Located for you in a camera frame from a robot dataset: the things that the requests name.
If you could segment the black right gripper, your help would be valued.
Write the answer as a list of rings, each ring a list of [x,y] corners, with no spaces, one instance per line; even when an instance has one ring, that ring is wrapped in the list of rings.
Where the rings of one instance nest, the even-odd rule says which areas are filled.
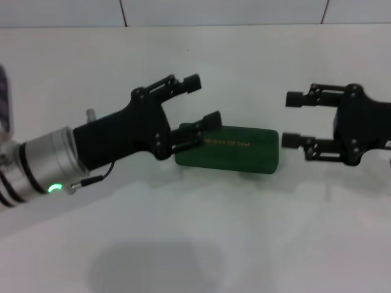
[[[359,165],[370,150],[390,150],[390,103],[368,97],[359,84],[311,84],[308,93],[287,92],[286,107],[337,107],[334,139],[282,134],[283,148],[302,148],[305,160]]]

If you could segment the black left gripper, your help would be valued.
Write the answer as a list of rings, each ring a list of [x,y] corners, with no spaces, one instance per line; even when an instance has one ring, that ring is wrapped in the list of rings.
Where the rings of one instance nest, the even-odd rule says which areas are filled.
[[[157,160],[204,144],[206,132],[221,129],[219,111],[193,123],[182,123],[171,131],[161,106],[169,99],[202,88],[194,74],[179,81],[173,74],[132,91],[129,104],[111,115],[73,130],[78,156],[92,171],[137,152],[149,152]]]

